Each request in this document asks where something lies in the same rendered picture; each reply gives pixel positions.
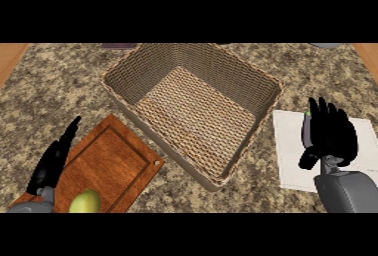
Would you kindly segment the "grey rounded object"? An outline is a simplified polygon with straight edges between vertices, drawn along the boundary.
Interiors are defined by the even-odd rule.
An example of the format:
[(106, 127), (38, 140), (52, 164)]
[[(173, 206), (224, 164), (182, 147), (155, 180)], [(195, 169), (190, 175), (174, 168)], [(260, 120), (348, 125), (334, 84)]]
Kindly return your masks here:
[(319, 48), (331, 49), (340, 47), (342, 43), (310, 43), (310, 45)]

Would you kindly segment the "brown wooden cutting board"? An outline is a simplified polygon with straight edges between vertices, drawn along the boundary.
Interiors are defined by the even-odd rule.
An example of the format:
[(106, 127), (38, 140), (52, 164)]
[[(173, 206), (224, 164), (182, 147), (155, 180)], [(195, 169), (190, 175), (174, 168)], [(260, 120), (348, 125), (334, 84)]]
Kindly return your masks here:
[[(164, 160), (115, 116), (108, 116), (78, 143), (71, 143), (55, 189), (52, 213), (69, 212), (71, 202), (87, 189), (97, 192), (100, 211), (124, 213), (153, 178)], [(26, 193), (22, 202), (41, 202)]]

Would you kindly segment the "woven wicker basket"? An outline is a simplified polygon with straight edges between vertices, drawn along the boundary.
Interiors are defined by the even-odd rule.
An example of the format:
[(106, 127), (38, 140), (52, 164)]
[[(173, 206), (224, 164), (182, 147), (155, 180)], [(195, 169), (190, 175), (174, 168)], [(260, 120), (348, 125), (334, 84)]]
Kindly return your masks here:
[(125, 117), (214, 192), (266, 125), (283, 83), (214, 43), (140, 43), (100, 82)]

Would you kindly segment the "white placemat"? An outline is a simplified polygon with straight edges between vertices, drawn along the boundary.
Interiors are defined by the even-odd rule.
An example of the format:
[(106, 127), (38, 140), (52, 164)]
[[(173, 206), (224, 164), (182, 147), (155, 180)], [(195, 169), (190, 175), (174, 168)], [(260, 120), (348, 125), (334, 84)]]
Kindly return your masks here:
[[(314, 176), (320, 173), (320, 164), (311, 170), (298, 167), (300, 157), (304, 152), (301, 142), (301, 126), (304, 114), (283, 110), (273, 111), (273, 128), (278, 152), (279, 181), (283, 189), (316, 192), (313, 182)], [(360, 171), (378, 185), (378, 138), (372, 123), (368, 119), (351, 118), (354, 125), (359, 154), (344, 171)]]

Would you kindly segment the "purple eggplant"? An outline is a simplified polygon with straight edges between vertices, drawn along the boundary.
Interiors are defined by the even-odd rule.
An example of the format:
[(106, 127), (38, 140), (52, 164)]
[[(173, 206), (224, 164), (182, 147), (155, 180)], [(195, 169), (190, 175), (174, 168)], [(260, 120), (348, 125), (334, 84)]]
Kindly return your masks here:
[(310, 111), (307, 111), (304, 112), (303, 126), (301, 126), (301, 143), (304, 148), (309, 148), (310, 146), (313, 146), (311, 136), (310, 136), (310, 121), (311, 121), (311, 115), (310, 115)]

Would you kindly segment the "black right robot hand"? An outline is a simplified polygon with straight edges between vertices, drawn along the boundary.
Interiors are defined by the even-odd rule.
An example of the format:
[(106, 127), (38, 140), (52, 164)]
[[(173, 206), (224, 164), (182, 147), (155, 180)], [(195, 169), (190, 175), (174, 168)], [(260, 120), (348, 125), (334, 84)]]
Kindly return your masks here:
[(353, 123), (341, 108), (328, 103), (323, 98), (309, 98), (310, 105), (310, 136), (311, 144), (306, 148), (298, 161), (298, 167), (310, 170), (323, 156), (342, 158), (338, 167), (350, 165), (357, 157), (359, 143)]

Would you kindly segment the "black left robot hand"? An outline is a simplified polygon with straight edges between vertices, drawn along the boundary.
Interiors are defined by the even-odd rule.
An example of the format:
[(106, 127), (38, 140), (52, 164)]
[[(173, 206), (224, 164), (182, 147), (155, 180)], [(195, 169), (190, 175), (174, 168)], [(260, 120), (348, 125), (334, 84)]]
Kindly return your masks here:
[(31, 180), (26, 186), (26, 193), (40, 195), (40, 190), (49, 186), (56, 187), (62, 170), (65, 167), (72, 139), (78, 129), (81, 117), (77, 116), (58, 140), (53, 141), (38, 161)]

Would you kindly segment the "dark purple flat object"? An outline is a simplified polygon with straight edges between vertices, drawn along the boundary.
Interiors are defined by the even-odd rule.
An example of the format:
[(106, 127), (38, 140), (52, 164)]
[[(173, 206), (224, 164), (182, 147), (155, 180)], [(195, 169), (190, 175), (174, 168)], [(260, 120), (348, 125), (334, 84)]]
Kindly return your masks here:
[(103, 49), (133, 49), (137, 43), (102, 43), (100, 48)]

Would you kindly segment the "yellow-green pear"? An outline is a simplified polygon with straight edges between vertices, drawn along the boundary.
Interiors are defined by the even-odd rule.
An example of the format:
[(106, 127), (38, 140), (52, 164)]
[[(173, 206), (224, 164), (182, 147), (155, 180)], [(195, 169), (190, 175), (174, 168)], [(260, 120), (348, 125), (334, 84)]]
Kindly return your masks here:
[(71, 202), (71, 213), (96, 213), (100, 211), (100, 197), (94, 190), (87, 189)]

